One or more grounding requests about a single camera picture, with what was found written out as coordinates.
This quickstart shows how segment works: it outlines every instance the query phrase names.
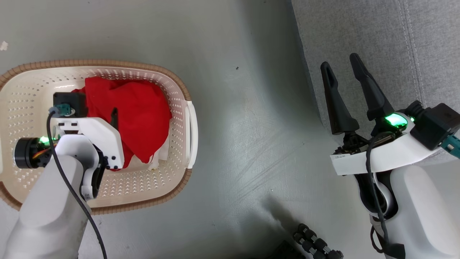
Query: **black connector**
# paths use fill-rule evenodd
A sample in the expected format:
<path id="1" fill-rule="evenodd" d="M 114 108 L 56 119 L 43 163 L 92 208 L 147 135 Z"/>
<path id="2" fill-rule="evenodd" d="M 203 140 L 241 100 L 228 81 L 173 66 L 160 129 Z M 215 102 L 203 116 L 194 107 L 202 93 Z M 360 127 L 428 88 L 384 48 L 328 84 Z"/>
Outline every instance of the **black connector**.
<path id="1" fill-rule="evenodd" d="M 86 95 L 84 93 L 54 93 L 53 106 L 62 108 L 63 105 L 69 105 L 74 110 L 73 113 L 69 112 L 69 115 L 66 115 L 69 118 L 82 118 L 88 115 Z"/>

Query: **red cloth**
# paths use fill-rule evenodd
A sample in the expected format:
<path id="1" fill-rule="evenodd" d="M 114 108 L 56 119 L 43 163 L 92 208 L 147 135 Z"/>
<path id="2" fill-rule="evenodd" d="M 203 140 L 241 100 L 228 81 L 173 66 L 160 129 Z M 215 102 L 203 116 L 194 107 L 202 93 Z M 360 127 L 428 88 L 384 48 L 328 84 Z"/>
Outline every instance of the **red cloth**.
<path id="1" fill-rule="evenodd" d="M 165 142 L 172 118 L 163 91 L 144 80 L 85 79 L 85 87 L 73 92 L 86 94 L 88 117 L 111 121 L 114 107 L 118 109 L 118 131 L 123 143 L 126 168 L 133 155 L 143 163 Z"/>

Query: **plastic basket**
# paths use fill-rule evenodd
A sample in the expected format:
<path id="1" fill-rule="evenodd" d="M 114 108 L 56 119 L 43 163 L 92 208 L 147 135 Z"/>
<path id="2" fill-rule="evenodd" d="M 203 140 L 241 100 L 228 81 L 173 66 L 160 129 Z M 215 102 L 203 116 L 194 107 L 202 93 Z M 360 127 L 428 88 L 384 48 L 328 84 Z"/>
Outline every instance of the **plastic basket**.
<path id="1" fill-rule="evenodd" d="M 99 195 L 88 202 L 93 214 L 149 207 L 176 196 L 192 173 L 198 147 L 196 113 L 184 83 L 157 66 L 112 60 L 60 60 L 21 65 L 0 76 L 0 197 L 19 210 L 43 169 L 19 169 L 12 152 L 21 137 L 46 135 L 47 110 L 54 92 L 82 88 L 87 77 L 143 79 L 156 83 L 168 98 L 168 160 L 155 171 L 132 161 L 129 167 L 105 171 Z"/>

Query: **orange wire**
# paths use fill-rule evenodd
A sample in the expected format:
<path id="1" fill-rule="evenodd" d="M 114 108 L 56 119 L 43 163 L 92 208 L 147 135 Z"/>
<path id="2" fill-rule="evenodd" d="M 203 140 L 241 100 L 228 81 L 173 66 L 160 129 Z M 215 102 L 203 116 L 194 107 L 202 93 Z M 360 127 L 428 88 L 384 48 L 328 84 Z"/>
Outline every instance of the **orange wire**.
<path id="1" fill-rule="evenodd" d="M 43 153 L 45 153 L 46 151 L 50 150 L 50 148 L 47 148 L 47 149 L 43 149 L 42 151 L 40 152 L 37 152 L 33 157 L 32 159 L 36 159 L 37 157 L 39 157 L 40 155 L 42 155 Z"/>

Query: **basket rim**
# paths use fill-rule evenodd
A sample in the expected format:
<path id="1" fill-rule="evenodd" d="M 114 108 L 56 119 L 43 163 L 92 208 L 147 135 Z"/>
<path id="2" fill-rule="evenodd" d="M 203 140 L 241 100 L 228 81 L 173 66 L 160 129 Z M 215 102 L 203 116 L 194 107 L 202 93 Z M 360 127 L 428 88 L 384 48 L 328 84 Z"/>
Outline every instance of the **basket rim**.
<path id="1" fill-rule="evenodd" d="M 182 94 L 184 95 L 185 100 L 191 101 L 190 93 L 185 87 L 184 82 L 170 70 L 158 66 L 145 63 L 137 62 L 128 62 L 128 61 L 118 61 L 110 59 L 64 59 L 64 60 L 52 60 L 52 61 L 41 61 L 27 63 L 19 65 L 15 68 L 8 70 L 5 74 L 0 76 L 0 91 L 3 89 L 4 85 L 10 81 L 13 77 L 33 70 L 47 69 L 47 68 L 58 68 L 58 67 L 77 67 L 77 66 L 103 66 L 103 67 L 120 67 L 120 68 L 132 68 L 132 69 L 142 69 L 152 72 L 159 72 L 168 77 L 170 77 L 181 89 Z M 95 207 L 91 208 L 92 215 L 102 215 L 102 214 L 111 214 L 115 212 L 127 212 L 131 210 L 147 208 L 150 206 L 158 205 L 163 202 L 166 202 L 173 197 L 177 196 L 185 187 L 187 182 L 190 179 L 192 174 L 192 169 L 185 169 L 184 176 L 180 180 L 179 184 L 171 190 L 169 193 L 148 200 L 137 201 L 121 205 L 105 206 L 105 207 Z M 6 189 L 3 182 L 0 181 L 0 198 L 10 207 L 19 211 L 22 206 L 22 203 L 16 200 Z"/>

